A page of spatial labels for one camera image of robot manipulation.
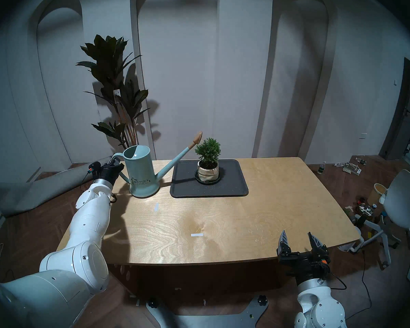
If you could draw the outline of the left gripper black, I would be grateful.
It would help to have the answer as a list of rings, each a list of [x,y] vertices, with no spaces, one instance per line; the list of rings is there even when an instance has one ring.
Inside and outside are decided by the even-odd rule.
[[[94,181],[102,179],[113,186],[124,167],[122,162],[114,162],[112,160],[103,165],[100,162],[93,162],[89,165],[89,173],[92,174]]]

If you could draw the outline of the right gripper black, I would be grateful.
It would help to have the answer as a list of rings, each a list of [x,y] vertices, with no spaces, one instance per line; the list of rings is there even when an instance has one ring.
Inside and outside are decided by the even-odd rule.
[[[325,281],[328,273],[331,272],[329,263],[331,262],[329,251],[311,232],[308,232],[311,251],[291,252],[285,230],[281,232],[278,243],[278,261],[285,276],[294,277],[296,283],[303,283],[308,280]]]

